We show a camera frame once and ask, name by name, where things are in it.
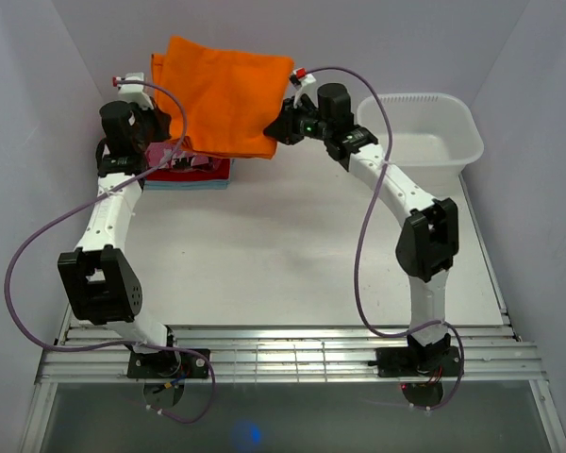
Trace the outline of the orange trousers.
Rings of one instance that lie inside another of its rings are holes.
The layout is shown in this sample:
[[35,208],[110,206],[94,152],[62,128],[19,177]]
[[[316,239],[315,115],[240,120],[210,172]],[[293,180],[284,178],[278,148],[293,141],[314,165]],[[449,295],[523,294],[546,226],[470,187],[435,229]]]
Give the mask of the orange trousers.
[[219,50],[170,38],[151,57],[152,81],[169,91],[155,94],[171,117],[173,141],[187,150],[225,159],[271,159],[276,141],[263,130],[279,114],[293,59]]

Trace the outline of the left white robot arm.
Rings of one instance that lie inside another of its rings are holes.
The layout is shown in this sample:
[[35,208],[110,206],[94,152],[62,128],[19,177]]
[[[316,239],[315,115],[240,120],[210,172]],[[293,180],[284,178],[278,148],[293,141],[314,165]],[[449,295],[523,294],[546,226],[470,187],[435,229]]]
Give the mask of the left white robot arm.
[[143,193],[145,152],[168,139],[169,118],[145,101],[113,101],[99,110],[104,138],[96,148],[99,202],[72,252],[60,254],[58,272],[75,318],[106,326],[129,342],[161,377],[180,368],[171,330],[142,308],[142,286],[125,257],[125,239]]

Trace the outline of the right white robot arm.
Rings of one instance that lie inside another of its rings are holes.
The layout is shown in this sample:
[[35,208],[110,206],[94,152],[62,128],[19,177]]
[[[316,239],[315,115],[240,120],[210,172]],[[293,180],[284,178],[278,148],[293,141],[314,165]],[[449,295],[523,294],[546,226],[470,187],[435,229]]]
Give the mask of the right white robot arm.
[[305,138],[322,142],[334,161],[373,190],[373,200],[383,202],[401,227],[395,257],[408,276],[410,324],[405,346],[376,351],[373,365],[379,375],[459,377],[463,358],[451,344],[445,321],[445,287],[458,253],[458,207],[450,198],[439,200],[421,189],[391,164],[391,147],[381,146],[356,123],[350,104],[340,83],[319,87],[315,100],[297,87],[264,133],[287,145]]

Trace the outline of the pink camouflage folded trousers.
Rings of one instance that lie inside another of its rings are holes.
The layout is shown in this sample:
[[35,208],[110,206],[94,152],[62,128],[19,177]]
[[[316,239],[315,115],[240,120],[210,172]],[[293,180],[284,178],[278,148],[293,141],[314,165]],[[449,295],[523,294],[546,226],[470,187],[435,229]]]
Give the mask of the pink camouflage folded trousers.
[[175,173],[212,173],[223,164],[222,159],[195,154],[184,149],[175,149],[173,143],[151,143],[145,156],[150,167],[158,167]]

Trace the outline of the red folded trousers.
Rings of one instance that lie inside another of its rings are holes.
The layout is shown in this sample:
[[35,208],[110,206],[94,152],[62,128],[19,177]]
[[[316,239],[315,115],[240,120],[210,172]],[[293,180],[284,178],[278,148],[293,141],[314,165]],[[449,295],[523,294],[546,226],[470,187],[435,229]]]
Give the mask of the red folded trousers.
[[215,180],[227,180],[230,177],[231,159],[213,159],[212,166],[205,169],[192,167],[184,171],[158,169],[147,177],[149,181],[165,183],[191,183]]

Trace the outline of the light blue folded trousers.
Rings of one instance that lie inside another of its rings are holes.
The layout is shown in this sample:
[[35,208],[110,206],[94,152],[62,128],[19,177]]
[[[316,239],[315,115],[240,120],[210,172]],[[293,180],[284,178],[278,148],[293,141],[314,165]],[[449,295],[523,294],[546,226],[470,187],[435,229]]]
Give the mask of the light blue folded trousers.
[[187,182],[187,183],[165,183],[149,181],[146,178],[144,183],[144,188],[146,190],[179,190],[179,191],[199,191],[199,190],[224,190],[228,187],[231,180],[231,170],[230,177],[227,180],[215,180],[215,181],[204,181],[204,182]]

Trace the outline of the white plastic basin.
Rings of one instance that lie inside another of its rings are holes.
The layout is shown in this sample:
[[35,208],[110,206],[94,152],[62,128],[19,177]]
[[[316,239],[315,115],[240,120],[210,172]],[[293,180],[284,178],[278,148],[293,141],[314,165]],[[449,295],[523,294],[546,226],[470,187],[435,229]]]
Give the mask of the white plastic basin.
[[386,146],[387,129],[379,105],[391,122],[391,163],[430,193],[453,193],[461,172],[483,155],[484,143],[473,115],[455,96],[395,93],[364,99],[358,105],[358,123]]

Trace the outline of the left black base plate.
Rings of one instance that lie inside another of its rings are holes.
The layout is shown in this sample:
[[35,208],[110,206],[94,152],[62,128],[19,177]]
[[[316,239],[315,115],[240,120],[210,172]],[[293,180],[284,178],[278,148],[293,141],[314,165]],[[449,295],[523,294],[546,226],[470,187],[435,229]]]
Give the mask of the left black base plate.
[[209,349],[197,349],[200,357],[189,352],[131,352],[126,376],[136,379],[207,378]]

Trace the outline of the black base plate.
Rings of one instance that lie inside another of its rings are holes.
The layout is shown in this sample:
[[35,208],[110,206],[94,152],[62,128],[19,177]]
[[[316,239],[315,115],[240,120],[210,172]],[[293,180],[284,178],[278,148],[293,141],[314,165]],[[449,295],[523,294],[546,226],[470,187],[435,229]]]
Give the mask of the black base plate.
[[189,352],[131,352],[126,376],[136,379],[207,378],[209,349],[197,349],[200,357]]
[[408,346],[381,347],[375,350],[375,358],[368,361],[381,378],[425,378],[438,373],[443,377],[457,377],[461,364],[458,349],[454,346],[429,355]]

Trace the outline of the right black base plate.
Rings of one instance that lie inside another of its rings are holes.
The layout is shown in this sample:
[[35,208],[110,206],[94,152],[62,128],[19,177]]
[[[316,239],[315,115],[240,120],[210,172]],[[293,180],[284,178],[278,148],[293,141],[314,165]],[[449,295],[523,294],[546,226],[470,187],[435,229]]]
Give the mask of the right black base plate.
[[457,377],[461,364],[458,349],[454,346],[429,355],[408,346],[381,347],[375,350],[375,358],[368,361],[381,378],[425,378],[438,373],[443,377]]

